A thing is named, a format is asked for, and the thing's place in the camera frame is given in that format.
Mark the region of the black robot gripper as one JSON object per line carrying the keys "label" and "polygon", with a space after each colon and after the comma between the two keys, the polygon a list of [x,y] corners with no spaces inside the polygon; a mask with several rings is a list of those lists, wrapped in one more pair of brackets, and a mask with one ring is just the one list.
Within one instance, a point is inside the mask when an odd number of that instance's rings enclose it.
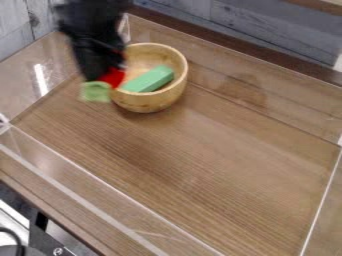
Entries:
{"label": "black robot gripper", "polygon": [[117,26],[129,4],[129,0],[65,0],[56,6],[59,31],[68,37],[87,81],[125,69],[125,43]]}

